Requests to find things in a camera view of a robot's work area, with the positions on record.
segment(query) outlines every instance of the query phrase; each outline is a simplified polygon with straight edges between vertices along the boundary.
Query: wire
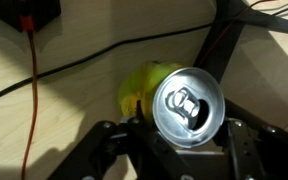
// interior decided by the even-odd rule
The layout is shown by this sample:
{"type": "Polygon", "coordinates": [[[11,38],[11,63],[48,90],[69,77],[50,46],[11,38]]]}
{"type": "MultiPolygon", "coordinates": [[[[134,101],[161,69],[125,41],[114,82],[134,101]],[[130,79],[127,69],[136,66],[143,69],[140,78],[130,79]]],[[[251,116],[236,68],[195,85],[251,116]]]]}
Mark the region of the wire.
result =
{"type": "Polygon", "coordinates": [[[286,12],[286,11],[288,11],[288,8],[285,8],[285,9],[283,9],[283,10],[280,10],[280,11],[278,11],[278,12],[272,14],[272,16],[280,15],[280,14],[282,14],[283,12],[286,12]]]}
{"type": "Polygon", "coordinates": [[[282,9],[284,7],[288,6],[288,3],[283,4],[282,6],[279,7],[275,7],[275,8],[270,8],[270,9],[257,9],[257,11],[261,11],[261,12],[265,12],[265,11],[275,11],[275,10],[279,10],[282,9]]]}
{"type": "MultiPolygon", "coordinates": [[[[114,48],[117,48],[119,46],[122,46],[122,45],[125,45],[125,44],[130,44],[130,43],[136,43],[136,42],[141,42],[141,41],[147,41],[147,40],[152,40],[152,39],[158,39],[158,38],[164,38],[164,37],[169,37],[169,36],[174,36],[174,35],[179,35],[179,34],[184,34],[184,33],[189,33],[189,32],[193,32],[193,31],[197,31],[197,30],[201,30],[201,29],[204,29],[204,28],[208,28],[208,27],[211,27],[212,25],[214,24],[218,24],[218,23],[223,23],[223,22],[229,22],[229,21],[232,21],[232,20],[236,20],[236,18],[226,18],[226,19],[222,19],[222,20],[219,20],[219,21],[216,21],[216,22],[213,22],[213,23],[208,23],[208,24],[204,24],[204,25],[201,25],[201,26],[197,26],[197,27],[193,27],[193,28],[188,28],[188,29],[185,29],[185,30],[180,30],[180,31],[173,31],[173,32],[169,32],[169,33],[163,33],[163,34],[157,34],[157,35],[152,35],[152,36],[146,36],[146,37],[141,37],[141,38],[135,38],[135,39],[128,39],[128,40],[123,40],[123,41],[120,41],[120,42],[117,42],[117,43],[114,43],[100,51],[97,51],[95,52],[94,54],[92,55],[89,55],[89,56],[86,56],[82,59],[79,59],[77,61],[74,61],[72,63],[69,63],[69,64],[66,64],[66,65],[63,65],[63,66],[60,66],[58,68],[55,68],[55,69],[52,69],[50,71],[46,71],[44,73],[41,73],[41,74],[38,74],[37,75],[37,78],[40,79],[40,78],[44,78],[44,77],[47,77],[47,76],[50,76],[52,74],[55,74],[55,73],[58,73],[58,72],[61,72],[63,70],[66,70],[66,69],[69,69],[69,68],[72,68],[72,67],[75,67],[77,65],[80,65],[80,64],[83,64],[85,62],[88,62],[114,48]]],[[[32,78],[27,78],[27,79],[24,79],[20,82],[17,82],[3,90],[0,91],[0,97],[12,92],[12,91],[15,91],[29,83],[32,82],[32,78]]]]}
{"type": "Polygon", "coordinates": [[[26,150],[24,154],[24,160],[22,164],[22,172],[21,172],[21,180],[25,180],[25,170],[26,170],[26,164],[27,164],[27,159],[28,155],[30,152],[32,140],[33,140],[33,134],[35,130],[35,124],[36,124],[36,118],[37,118],[37,110],[38,110],[38,88],[37,88],[37,63],[36,63],[36,53],[35,53],[35,46],[34,46],[34,41],[33,41],[33,32],[29,31],[28,32],[28,38],[30,41],[30,47],[31,47],[31,52],[32,52],[32,91],[33,91],[33,115],[32,115],[32,123],[31,123],[31,129],[30,129],[30,134],[28,137],[27,145],[26,145],[26,150]]]}
{"type": "MultiPolygon", "coordinates": [[[[245,8],[242,12],[240,12],[236,18],[240,18],[241,16],[243,16],[245,13],[247,13],[248,11],[250,11],[252,9],[253,6],[263,3],[263,2],[268,2],[268,1],[275,1],[275,0],[262,0],[262,1],[257,1],[253,4],[251,4],[250,6],[248,6],[247,8],[245,8]]],[[[228,24],[225,29],[223,29],[223,31],[221,32],[221,34],[217,37],[217,39],[212,43],[212,45],[210,46],[210,48],[208,48],[208,50],[206,51],[205,55],[202,57],[202,59],[200,60],[200,62],[198,63],[197,67],[201,67],[204,62],[206,61],[207,57],[210,55],[210,53],[213,51],[213,49],[217,46],[217,44],[220,42],[220,40],[224,37],[224,35],[227,33],[227,31],[231,28],[231,26],[234,24],[236,20],[233,20],[230,22],[230,24],[228,24]]]]}

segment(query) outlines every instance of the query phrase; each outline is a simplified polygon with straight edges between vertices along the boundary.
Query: bolt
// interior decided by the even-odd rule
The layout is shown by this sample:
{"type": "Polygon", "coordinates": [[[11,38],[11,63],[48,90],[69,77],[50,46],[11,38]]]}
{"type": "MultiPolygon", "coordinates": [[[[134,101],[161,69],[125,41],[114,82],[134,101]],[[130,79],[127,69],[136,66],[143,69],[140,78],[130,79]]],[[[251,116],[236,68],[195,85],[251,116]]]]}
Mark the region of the bolt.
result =
{"type": "Polygon", "coordinates": [[[194,178],[191,175],[183,174],[181,180],[194,180],[194,178]]]}
{"type": "Polygon", "coordinates": [[[245,180],[255,180],[251,175],[247,175],[245,180]]]}
{"type": "Polygon", "coordinates": [[[123,116],[122,119],[121,119],[121,123],[125,123],[126,124],[129,119],[131,119],[131,117],[123,116]]]}
{"type": "Polygon", "coordinates": [[[235,121],[235,124],[240,126],[240,127],[242,126],[242,123],[240,121],[235,121]]]}
{"type": "Polygon", "coordinates": [[[276,132],[276,130],[275,130],[274,128],[270,127],[270,126],[267,127],[267,130],[270,131],[270,132],[272,132],[272,133],[275,133],[275,132],[276,132]]]}
{"type": "Polygon", "coordinates": [[[112,126],[112,124],[109,123],[109,122],[105,122],[105,123],[103,124],[103,126],[104,126],[105,128],[110,128],[110,127],[112,126]]]}
{"type": "Polygon", "coordinates": [[[133,121],[132,121],[134,124],[138,124],[138,123],[140,123],[140,120],[138,120],[138,119],[133,119],[133,121]]]}
{"type": "Polygon", "coordinates": [[[95,178],[93,176],[85,176],[82,180],[95,180],[95,178]]]}
{"type": "Polygon", "coordinates": [[[154,143],[159,143],[160,141],[159,141],[157,138],[155,138],[155,139],[153,140],[153,142],[154,142],[154,143]]]}

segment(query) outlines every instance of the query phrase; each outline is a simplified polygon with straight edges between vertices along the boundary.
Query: can rim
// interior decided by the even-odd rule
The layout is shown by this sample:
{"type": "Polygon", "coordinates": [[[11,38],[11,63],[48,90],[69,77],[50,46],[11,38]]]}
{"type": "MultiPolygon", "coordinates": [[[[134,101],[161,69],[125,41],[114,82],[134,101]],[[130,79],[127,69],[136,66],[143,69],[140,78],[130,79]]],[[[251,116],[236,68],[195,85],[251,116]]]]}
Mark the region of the can rim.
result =
{"type": "Polygon", "coordinates": [[[190,148],[193,146],[199,146],[202,144],[205,144],[206,142],[208,142],[210,139],[212,139],[215,134],[217,133],[218,129],[220,128],[220,126],[223,124],[224,121],[224,117],[225,117],[225,101],[224,101],[224,95],[220,89],[219,84],[217,83],[217,81],[206,71],[196,68],[196,67],[186,67],[186,68],[181,68],[178,69],[176,71],[174,71],[173,73],[171,73],[170,75],[168,75],[158,86],[156,93],[154,95],[154,99],[153,99],[153,117],[154,117],[154,121],[158,127],[158,129],[160,130],[161,134],[169,141],[171,141],[172,143],[181,146],[181,147],[186,147],[186,148],[190,148]],[[164,127],[165,124],[163,124],[163,122],[161,122],[162,120],[159,119],[159,111],[158,111],[158,102],[160,101],[161,98],[161,93],[164,91],[164,88],[167,87],[167,83],[170,82],[170,80],[174,77],[176,77],[177,75],[183,73],[183,72],[187,72],[187,71],[195,71],[195,73],[199,76],[203,76],[201,78],[207,79],[208,83],[211,83],[212,87],[215,87],[214,89],[212,89],[213,91],[213,95],[216,97],[216,107],[212,108],[212,110],[216,110],[217,113],[216,117],[213,117],[215,115],[213,115],[212,117],[208,117],[207,121],[205,122],[205,124],[203,125],[203,128],[201,128],[202,130],[200,130],[198,132],[194,131],[193,133],[193,137],[192,138],[180,138],[180,137],[176,137],[172,134],[172,132],[170,132],[170,129],[167,129],[164,127]]]}

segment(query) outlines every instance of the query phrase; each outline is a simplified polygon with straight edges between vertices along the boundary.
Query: table surface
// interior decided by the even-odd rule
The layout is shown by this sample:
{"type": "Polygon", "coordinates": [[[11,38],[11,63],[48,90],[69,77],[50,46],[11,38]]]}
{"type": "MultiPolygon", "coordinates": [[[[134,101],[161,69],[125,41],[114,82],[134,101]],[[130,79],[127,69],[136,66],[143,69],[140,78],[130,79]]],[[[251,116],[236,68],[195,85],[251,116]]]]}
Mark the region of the table surface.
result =
{"type": "MultiPolygon", "coordinates": [[[[270,14],[287,3],[267,2],[254,8],[270,14]]],[[[202,25],[215,15],[211,0],[61,0],[61,6],[61,16],[35,34],[39,72],[120,40],[202,25]]],[[[96,122],[119,122],[117,89],[132,70],[152,60],[191,65],[208,30],[123,45],[40,79],[27,179],[48,177],[96,122]]],[[[0,21],[0,90],[30,76],[27,36],[0,21]]],[[[288,131],[288,34],[246,26],[221,87],[228,99],[288,131]]],[[[0,98],[0,179],[20,178],[31,116],[31,85],[0,98]]],[[[130,169],[122,158],[106,179],[134,179],[130,169]]]]}

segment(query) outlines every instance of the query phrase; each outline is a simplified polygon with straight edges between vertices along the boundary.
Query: aluminum can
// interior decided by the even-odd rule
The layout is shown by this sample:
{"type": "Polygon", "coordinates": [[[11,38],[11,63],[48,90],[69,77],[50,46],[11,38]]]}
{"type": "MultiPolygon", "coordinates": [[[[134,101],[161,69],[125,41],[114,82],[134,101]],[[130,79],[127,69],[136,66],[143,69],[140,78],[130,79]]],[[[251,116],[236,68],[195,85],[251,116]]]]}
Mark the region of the aluminum can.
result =
{"type": "Polygon", "coordinates": [[[190,148],[214,137],[225,115],[224,97],[217,81],[199,68],[180,68],[157,88],[152,111],[161,134],[190,148]]]}

